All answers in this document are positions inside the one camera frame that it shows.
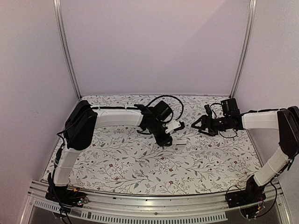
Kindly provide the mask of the white remote control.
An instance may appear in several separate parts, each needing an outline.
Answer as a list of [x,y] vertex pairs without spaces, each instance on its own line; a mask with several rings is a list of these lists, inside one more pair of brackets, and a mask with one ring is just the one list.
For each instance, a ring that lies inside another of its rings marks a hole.
[[185,138],[174,138],[172,139],[172,145],[186,145],[187,139]]

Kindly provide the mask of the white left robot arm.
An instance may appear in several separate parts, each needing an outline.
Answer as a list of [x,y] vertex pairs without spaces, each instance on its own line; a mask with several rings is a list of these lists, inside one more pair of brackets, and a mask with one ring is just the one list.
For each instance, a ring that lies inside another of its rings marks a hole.
[[171,134],[166,131],[165,119],[172,114],[171,108],[161,102],[154,107],[135,104],[133,107],[92,107],[88,101],[80,101],[65,122],[64,130],[57,133],[62,144],[56,153],[54,169],[48,176],[51,194],[60,203],[69,199],[70,172],[81,151],[87,149],[94,130],[110,126],[136,126],[148,130],[160,147],[172,145]]

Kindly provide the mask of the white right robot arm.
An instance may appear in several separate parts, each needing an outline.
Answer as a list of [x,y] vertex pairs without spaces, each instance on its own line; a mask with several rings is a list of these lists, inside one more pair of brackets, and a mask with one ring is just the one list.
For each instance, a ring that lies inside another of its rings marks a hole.
[[191,127],[199,133],[216,136],[228,130],[275,131],[278,135],[277,149],[273,155],[241,186],[248,187],[242,192],[242,200],[252,203],[260,195],[258,187],[263,187],[272,179],[289,170],[299,154],[299,109],[297,106],[278,109],[250,110],[241,112],[235,98],[219,103],[222,116],[216,117],[211,105],[205,105],[206,113],[195,120]]

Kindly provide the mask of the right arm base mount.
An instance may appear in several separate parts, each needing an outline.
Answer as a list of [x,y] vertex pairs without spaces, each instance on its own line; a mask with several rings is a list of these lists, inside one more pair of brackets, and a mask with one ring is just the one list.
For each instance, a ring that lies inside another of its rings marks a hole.
[[244,190],[239,189],[239,191],[230,193],[227,190],[225,194],[225,200],[228,203],[229,208],[245,206],[252,203],[261,203],[261,205],[256,204],[252,207],[240,209],[241,215],[246,219],[257,218],[261,209],[264,208],[265,199],[266,195],[264,193],[264,187],[258,186],[254,180],[254,176],[251,176],[246,181],[246,187]]

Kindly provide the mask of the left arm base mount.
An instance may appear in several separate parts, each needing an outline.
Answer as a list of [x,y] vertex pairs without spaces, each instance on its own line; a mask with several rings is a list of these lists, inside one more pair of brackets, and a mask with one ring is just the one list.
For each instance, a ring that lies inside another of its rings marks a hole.
[[62,209],[70,210],[73,207],[82,208],[84,204],[89,202],[87,194],[80,191],[80,188],[68,189],[68,185],[59,187],[53,181],[53,174],[48,174],[48,189],[45,195],[47,200],[57,202],[62,205]]

